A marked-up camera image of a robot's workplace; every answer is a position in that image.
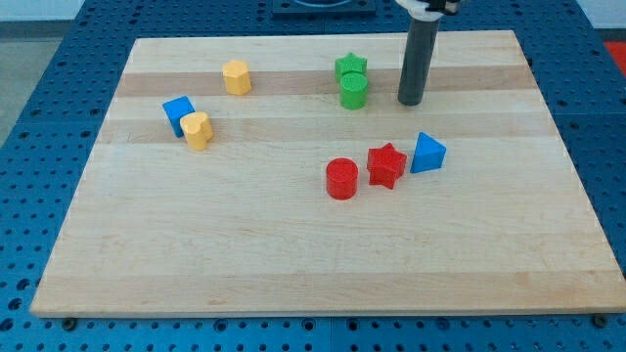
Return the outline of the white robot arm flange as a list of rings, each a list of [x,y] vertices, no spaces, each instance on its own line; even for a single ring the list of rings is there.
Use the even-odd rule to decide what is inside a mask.
[[[395,0],[409,16],[421,22],[436,22],[443,16],[455,16],[459,13],[462,0]]]

